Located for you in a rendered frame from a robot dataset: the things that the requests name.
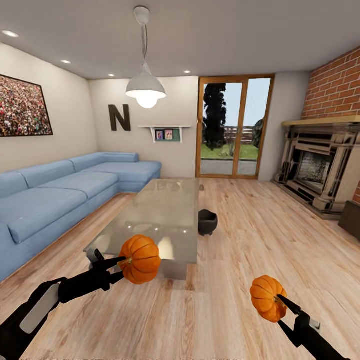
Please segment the cauldron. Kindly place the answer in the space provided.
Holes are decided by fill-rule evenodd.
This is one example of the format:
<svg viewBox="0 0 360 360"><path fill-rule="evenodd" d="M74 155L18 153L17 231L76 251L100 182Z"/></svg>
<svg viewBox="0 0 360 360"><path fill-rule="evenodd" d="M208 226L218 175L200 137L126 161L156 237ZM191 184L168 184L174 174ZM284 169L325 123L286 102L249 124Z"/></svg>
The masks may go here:
<svg viewBox="0 0 360 360"><path fill-rule="evenodd" d="M198 231L200 235L212 235L217 226L217 214L206 209L198 212Z"/></svg>

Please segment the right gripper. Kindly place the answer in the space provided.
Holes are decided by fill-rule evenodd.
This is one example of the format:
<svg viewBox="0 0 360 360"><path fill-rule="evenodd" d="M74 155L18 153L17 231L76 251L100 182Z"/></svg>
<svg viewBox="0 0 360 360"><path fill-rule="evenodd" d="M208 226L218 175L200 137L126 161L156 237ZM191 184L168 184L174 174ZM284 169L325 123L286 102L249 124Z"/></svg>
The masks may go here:
<svg viewBox="0 0 360 360"><path fill-rule="evenodd" d="M298 315L295 319L294 330L290 329L282 320L278 322L279 326L296 348L303 345L316 360L321 360L324 352L332 346L310 326L311 317L299 305L281 294L278 297L295 315Z"/></svg>

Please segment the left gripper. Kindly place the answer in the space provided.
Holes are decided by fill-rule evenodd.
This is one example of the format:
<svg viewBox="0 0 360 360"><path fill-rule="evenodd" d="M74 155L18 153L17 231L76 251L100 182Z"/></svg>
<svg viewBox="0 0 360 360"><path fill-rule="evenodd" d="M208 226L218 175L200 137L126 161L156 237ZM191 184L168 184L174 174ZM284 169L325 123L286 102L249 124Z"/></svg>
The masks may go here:
<svg viewBox="0 0 360 360"><path fill-rule="evenodd" d="M105 259L93 263L93 269L77 275L74 279L74 294L80 298L96 290L110 290L110 284L115 284L124 278L123 272L111 274L106 270L113 268L119 262L126 260L125 256Z"/></svg>

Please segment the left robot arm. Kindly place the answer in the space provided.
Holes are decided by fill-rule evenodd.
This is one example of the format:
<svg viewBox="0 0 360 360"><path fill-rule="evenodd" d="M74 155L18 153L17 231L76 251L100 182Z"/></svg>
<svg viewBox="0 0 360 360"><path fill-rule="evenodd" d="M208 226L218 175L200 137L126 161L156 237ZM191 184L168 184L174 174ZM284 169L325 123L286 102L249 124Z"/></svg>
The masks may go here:
<svg viewBox="0 0 360 360"><path fill-rule="evenodd" d="M28 302L22 304L0 326L0 360L20 360L23 353L48 319L49 312L61 302L80 298L96 290L110 290L124 278L123 272L111 274L106 270L126 260L125 256L105 259L96 247L86 253L90 260L89 270L76 277L58 278L44 282L37 288Z"/></svg>

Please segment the pumpkin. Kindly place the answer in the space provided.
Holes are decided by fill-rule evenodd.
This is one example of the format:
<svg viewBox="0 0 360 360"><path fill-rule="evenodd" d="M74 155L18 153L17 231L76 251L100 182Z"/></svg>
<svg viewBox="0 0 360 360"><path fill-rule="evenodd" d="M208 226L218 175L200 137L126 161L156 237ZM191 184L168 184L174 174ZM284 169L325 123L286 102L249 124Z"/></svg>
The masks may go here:
<svg viewBox="0 0 360 360"><path fill-rule="evenodd" d="M125 279L136 285L152 281L161 265L160 249L154 240L142 234L133 236L122 246L119 257L126 260L117 264Z"/></svg>
<svg viewBox="0 0 360 360"><path fill-rule="evenodd" d="M251 302L263 319L278 323L286 316L288 306L278 295L287 298L287 293L278 280L263 275L254 279L249 291Z"/></svg>

